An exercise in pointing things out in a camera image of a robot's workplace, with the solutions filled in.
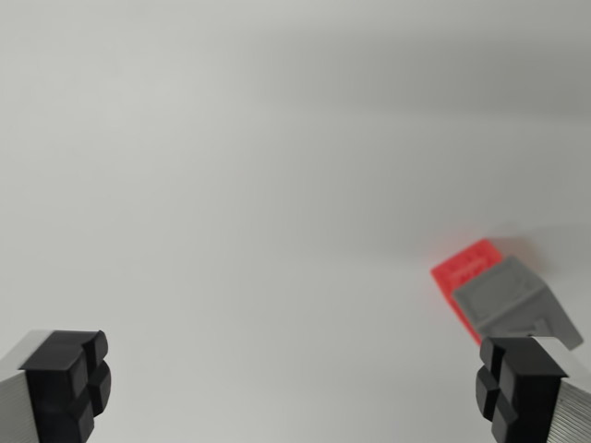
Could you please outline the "black-padded silver gripper right finger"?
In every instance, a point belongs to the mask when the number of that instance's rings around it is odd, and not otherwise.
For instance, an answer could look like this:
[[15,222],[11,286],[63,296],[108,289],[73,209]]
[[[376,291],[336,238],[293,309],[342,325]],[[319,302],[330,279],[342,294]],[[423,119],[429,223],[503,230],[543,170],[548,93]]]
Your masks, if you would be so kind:
[[590,369],[551,337],[486,338],[476,404],[502,443],[588,442]]

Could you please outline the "black-padded silver gripper left finger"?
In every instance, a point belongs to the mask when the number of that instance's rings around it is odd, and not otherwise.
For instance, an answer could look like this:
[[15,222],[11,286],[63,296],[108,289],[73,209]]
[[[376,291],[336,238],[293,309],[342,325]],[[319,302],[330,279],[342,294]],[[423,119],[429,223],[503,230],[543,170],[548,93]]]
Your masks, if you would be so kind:
[[1,440],[82,443],[109,401],[103,331],[33,330],[1,358]]

